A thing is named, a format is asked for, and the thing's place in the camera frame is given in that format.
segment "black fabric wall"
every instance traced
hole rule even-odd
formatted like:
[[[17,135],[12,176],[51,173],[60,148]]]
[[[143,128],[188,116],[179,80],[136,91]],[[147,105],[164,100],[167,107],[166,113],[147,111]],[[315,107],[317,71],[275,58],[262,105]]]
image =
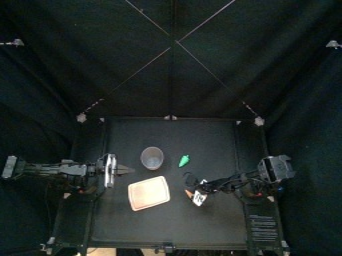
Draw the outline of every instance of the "black fabric wall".
[[[101,98],[87,115],[254,118],[243,100],[298,171],[280,200],[294,252],[341,255],[342,50],[325,48],[342,43],[339,1],[129,2],[1,1],[0,42],[25,46],[0,46],[0,166],[67,158],[76,115]],[[35,184],[0,185],[0,249],[48,237]]]
[[[342,51],[314,62],[270,118],[268,145],[298,171],[280,200],[286,239],[298,255],[341,255]]]
[[[0,31],[1,42],[19,37],[3,13]],[[9,155],[41,163],[69,156],[77,125],[53,84],[29,49],[0,47],[0,172]],[[39,248],[56,214],[51,185],[39,179],[1,182],[0,202],[0,254]]]

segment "gray bowl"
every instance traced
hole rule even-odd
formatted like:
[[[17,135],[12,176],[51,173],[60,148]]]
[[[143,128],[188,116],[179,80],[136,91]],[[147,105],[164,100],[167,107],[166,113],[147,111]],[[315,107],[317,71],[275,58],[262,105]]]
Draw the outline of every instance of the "gray bowl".
[[[156,170],[164,161],[163,151],[158,147],[148,147],[144,149],[142,156],[142,163],[148,170]]]

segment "white tag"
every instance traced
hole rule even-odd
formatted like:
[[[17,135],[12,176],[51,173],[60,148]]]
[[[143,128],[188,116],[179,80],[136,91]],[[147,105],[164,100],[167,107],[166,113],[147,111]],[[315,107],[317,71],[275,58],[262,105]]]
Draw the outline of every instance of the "white tag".
[[[200,206],[203,204],[203,202],[206,201],[208,195],[202,195],[198,190],[195,191],[194,194],[194,199],[192,202],[196,206]]]

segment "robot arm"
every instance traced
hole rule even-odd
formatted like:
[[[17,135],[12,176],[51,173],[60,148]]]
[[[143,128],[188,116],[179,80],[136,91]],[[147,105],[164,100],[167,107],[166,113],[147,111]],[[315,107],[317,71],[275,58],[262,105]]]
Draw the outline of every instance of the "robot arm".
[[[96,182],[96,190],[103,191],[113,187],[115,177],[133,172],[133,169],[116,164],[115,154],[105,154],[97,159],[96,163],[77,163],[72,160],[61,160],[57,164],[32,164],[27,163],[16,156],[7,158],[7,163],[1,178],[4,180],[17,180],[23,176],[40,176],[51,179],[65,179],[69,190],[87,191]]]

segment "green object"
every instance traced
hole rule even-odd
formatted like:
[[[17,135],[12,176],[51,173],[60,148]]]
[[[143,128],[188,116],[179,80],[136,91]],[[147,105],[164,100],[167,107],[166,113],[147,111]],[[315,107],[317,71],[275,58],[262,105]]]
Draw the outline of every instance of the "green object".
[[[183,167],[190,161],[188,155],[182,156],[178,167]]]

